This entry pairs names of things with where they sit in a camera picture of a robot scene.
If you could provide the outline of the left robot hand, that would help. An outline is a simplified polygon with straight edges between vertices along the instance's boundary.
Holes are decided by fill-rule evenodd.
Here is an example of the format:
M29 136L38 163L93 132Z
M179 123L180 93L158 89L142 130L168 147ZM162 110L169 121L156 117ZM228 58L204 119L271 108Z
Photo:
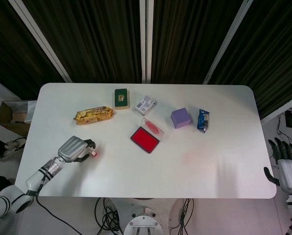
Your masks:
M66 163L82 163L89 157L97 156L95 148L96 144L91 139L82 140L72 136L58 149L58 157Z

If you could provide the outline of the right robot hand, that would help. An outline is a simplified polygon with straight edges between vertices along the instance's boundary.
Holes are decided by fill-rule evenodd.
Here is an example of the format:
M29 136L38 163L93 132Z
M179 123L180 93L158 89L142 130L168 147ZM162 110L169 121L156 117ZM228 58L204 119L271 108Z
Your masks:
M292 144L278 138L268 142L272 148L275 164L279 168L279 178L273 177L267 167L264 167L265 176L268 181L281 187L285 193L292 194Z

